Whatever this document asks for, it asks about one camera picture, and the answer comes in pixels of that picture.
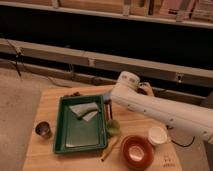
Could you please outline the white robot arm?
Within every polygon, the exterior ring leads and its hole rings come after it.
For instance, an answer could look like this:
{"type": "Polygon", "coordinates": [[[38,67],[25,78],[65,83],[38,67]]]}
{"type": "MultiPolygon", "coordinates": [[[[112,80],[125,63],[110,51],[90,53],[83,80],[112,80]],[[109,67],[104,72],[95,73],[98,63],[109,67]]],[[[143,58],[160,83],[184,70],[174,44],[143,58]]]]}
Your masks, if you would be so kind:
{"type": "Polygon", "coordinates": [[[139,94],[140,78],[122,71],[111,90],[110,99],[166,125],[185,130],[213,144],[213,109],[139,94]]]}

